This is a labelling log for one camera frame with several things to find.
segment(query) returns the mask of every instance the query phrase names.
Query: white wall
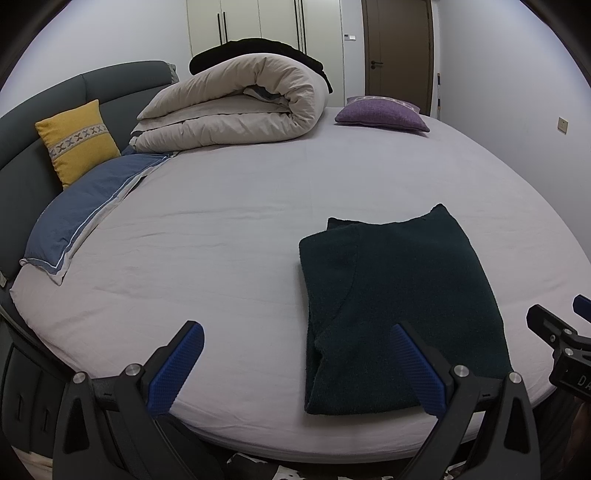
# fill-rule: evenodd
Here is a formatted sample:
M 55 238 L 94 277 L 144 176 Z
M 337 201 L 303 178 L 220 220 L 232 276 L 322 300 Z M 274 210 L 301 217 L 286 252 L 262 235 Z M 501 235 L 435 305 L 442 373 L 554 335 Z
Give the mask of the white wall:
M 354 35 L 355 41 L 343 42 L 345 57 L 345 101 L 357 95 L 365 95 L 365 35 L 361 0 L 340 0 L 343 21 L 343 37 Z
M 33 40 L 0 90 L 0 116 L 79 73 L 164 60 L 190 76 L 185 0 L 72 0 Z
M 441 119 L 537 189 L 591 258 L 591 88 L 574 60 L 519 0 L 441 0 L 439 16 Z

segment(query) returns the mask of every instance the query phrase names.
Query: white bed sheet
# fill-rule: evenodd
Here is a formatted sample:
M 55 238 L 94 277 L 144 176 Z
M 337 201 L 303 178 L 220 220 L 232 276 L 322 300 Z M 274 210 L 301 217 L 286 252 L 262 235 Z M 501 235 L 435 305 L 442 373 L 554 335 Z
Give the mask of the white bed sheet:
M 170 160 L 90 235 L 60 287 L 25 265 L 11 291 L 23 318 L 93 377 L 144 362 L 185 320 L 198 320 L 205 349 L 172 412 L 204 438 L 302 462 L 409 456 L 434 425 L 420 408 L 304 412 L 298 242 L 330 216 L 386 223 L 443 203 L 489 278 L 511 362 L 541 401 L 552 390 L 552 356 L 527 329 L 528 308 L 540 303 L 591 333 L 571 310 L 574 296 L 591 294 L 591 265 L 571 232 L 529 184 L 448 125 L 425 118 L 427 135 L 340 127 L 337 111 L 294 141 Z

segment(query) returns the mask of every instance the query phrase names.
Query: electrical outlet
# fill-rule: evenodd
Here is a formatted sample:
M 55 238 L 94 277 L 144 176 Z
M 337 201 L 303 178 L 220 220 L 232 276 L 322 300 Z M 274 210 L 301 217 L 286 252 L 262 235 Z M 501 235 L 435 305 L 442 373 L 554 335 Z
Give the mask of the electrical outlet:
M 569 123 L 562 117 L 558 118 L 558 130 L 566 135 L 566 132 L 569 130 Z

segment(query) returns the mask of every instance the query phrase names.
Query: wardrobe door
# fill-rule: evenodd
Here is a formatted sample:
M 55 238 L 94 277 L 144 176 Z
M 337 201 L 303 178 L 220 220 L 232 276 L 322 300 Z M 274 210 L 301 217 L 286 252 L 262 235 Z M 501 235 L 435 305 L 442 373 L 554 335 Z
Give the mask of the wardrobe door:
M 343 27 L 339 0 L 302 0 L 305 52 L 322 62 L 334 92 L 329 106 L 345 104 Z
M 261 37 L 258 0 L 222 0 L 226 41 Z
M 187 15 L 194 56 L 224 43 L 220 0 L 187 0 Z
M 300 0 L 258 0 L 263 38 L 301 50 L 296 6 Z

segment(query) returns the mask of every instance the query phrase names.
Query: purple pillow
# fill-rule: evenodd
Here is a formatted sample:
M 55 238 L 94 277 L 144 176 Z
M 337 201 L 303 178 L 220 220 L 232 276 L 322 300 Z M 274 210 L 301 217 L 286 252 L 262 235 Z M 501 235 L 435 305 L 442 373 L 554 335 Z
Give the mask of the purple pillow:
M 360 96 L 347 99 L 347 106 L 335 117 L 341 125 L 385 127 L 394 130 L 430 132 L 412 103 L 389 97 Z

